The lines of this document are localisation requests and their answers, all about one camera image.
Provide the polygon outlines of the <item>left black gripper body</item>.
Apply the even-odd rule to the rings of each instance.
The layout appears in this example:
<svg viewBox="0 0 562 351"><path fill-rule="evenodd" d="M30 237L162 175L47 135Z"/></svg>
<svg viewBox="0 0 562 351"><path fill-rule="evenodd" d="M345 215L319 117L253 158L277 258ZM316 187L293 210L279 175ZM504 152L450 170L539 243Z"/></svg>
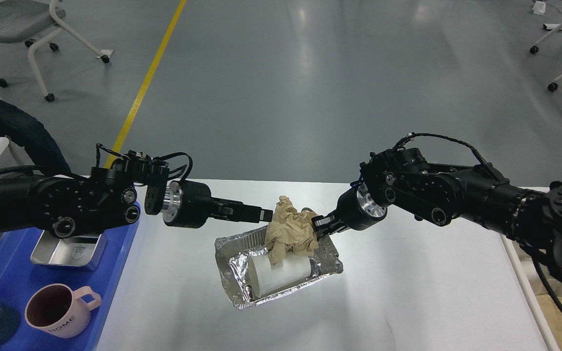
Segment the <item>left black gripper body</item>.
<svg viewBox="0 0 562 351"><path fill-rule="evenodd" d="M162 219L169 227L197 229L210 217L209 186L189 180L172 181L164 196Z"/></svg>

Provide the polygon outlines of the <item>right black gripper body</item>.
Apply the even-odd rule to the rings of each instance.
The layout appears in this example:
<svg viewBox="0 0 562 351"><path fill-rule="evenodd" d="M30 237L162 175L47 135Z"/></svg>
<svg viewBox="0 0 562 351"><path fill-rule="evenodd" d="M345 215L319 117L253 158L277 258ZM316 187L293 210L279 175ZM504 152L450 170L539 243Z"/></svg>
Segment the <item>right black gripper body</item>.
<svg viewBox="0 0 562 351"><path fill-rule="evenodd" d="M341 233L348 229L363 231L381 222L387 215L387 208L377 204L370 195L365 184L353 187L343 193L337 202L335 220Z"/></svg>

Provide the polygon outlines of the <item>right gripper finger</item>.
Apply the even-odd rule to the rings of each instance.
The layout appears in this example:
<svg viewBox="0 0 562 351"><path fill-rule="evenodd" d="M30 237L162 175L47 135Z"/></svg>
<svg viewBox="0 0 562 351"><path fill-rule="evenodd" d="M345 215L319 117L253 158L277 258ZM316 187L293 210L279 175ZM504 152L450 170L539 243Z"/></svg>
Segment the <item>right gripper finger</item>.
<svg viewBox="0 0 562 351"><path fill-rule="evenodd" d="M314 230L316 231L316 224L318 222L339 222L339 220L337 220L336 215L334 213L329 213L328 215L317 215L313 218L311 218L312 221L312 226L314 227Z"/></svg>
<svg viewBox="0 0 562 351"><path fill-rule="evenodd" d="M316 224L316 238L322 240L325 236L343 233L346 230L347 226L343 222L318 222Z"/></svg>

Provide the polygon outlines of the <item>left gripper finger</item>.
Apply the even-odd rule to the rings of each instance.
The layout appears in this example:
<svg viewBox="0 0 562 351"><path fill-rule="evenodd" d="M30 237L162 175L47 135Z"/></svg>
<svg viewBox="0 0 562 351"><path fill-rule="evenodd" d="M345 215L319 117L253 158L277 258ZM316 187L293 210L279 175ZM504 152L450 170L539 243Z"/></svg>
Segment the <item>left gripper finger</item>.
<svg viewBox="0 0 562 351"><path fill-rule="evenodd" d="M212 218L232 222L271 222L274 211L226 198L212 198Z"/></svg>

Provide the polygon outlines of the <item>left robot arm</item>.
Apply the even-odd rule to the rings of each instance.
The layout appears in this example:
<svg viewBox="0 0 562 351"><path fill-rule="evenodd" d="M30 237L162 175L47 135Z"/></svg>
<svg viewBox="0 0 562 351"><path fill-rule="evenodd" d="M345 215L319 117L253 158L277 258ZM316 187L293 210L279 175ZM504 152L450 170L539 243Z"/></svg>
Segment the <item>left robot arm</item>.
<svg viewBox="0 0 562 351"><path fill-rule="evenodd" d="M36 227L55 238L131 225L141 213L161 214L169 227L197 229L209 218L270 222L272 210L213 197L209 187L189 180L193 160L170 169L171 153L151 157L116 153L102 144L97 153L115 156L111 167L92 167L89 177L47 166L0 169L0 233Z"/></svg>

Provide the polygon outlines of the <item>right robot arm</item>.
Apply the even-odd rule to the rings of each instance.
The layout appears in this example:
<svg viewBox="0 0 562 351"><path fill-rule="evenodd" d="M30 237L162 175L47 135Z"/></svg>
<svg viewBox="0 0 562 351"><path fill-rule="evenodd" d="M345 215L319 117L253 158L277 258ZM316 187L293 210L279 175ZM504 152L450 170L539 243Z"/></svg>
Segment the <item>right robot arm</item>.
<svg viewBox="0 0 562 351"><path fill-rule="evenodd" d="M544 265L562 283L562 182L551 182L546 193L511 186L473 146L475 166L430 163L418 148L406 148L416 137L410 133L392 148L370 153L336 209L313 218L317 239L348 229L363 231L382 221L390 205L440 227L466 218L517 242L562 313L562 302L541 269Z"/></svg>

